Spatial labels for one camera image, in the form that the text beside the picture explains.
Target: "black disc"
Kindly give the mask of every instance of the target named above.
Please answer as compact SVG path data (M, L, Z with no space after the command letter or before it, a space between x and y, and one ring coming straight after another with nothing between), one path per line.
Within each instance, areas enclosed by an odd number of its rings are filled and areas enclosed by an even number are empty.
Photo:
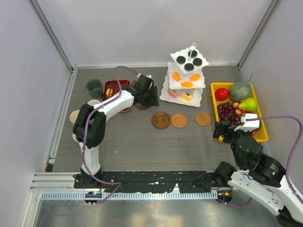
M201 58L195 58L193 60L193 64L196 65L196 66L202 65L202 59Z
M179 64L184 64L184 63L185 63L185 57L183 57L183 56L177 57L177 62L178 62Z
M195 58L198 55L197 51L192 51L191 58Z
M192 71L194 69L194 65L192 63L187 63L185 64L184 69L186 71Z

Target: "mug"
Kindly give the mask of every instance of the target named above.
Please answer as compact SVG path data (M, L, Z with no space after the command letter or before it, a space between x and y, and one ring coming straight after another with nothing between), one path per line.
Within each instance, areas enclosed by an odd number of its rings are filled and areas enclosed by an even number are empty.
M86 89L93 98L101 98L103 96L103 87L101 81L98 79L92 79L87 82Z

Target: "small red object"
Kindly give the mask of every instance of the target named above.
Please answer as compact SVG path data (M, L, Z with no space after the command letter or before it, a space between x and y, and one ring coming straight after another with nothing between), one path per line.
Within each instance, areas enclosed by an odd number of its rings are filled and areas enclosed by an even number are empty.
M214 93L214 96L217 100L223 101L225 99L228 98L229 96L229 92L227 89L225 88L219 88L218 90L216 90L216 92Z

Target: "red tray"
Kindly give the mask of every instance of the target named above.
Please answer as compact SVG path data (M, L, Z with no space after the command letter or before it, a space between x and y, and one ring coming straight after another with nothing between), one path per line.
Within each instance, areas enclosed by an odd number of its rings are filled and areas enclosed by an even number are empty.
M131 82L127 79L120 79L119 82L121 84L121 88L124 88L125 85L131 85ZM112 96L119 92L119 85L118 85L117 80L106 81L105 85L104 85L104 91L103 91L103 101L108 99L108 97L106 96L106 91L107 91L107 89L110 89L111 87L112 87L112 90L113 90ZM129 111L129 109L130 109L130 107L128 107L124 110L121 110L120 112L127 112L127 111Z

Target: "wooden tabletop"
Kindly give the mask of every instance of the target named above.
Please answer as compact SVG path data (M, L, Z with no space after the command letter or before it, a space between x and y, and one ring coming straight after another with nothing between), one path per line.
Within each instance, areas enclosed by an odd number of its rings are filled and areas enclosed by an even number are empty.
M135 68L143 75L152 75L160 95L167 67ZM159 100L159 107L145 110L132 106L130 111L119 113L106 124L105 137L99 148L101 168L105 171L162 171L162 170L215 170L221 161L235 165L229 144L213 139L214 114L210 97L212 82L241 81L236 66L207 66L203 68L206 88L203 89L201 106L179 105ZM137 80L132 72L119 69L120 79ZM115 77L114 69L79 69L71 95L61 140L53 171L79 171L81 152L72 138L69 115L91 100L85 88L90 79L102 84ZM165 111L171 117L187 117L184 128L159 130L152 125L152 116ZM195 121L198 112L207 112L212 118L208 126Z

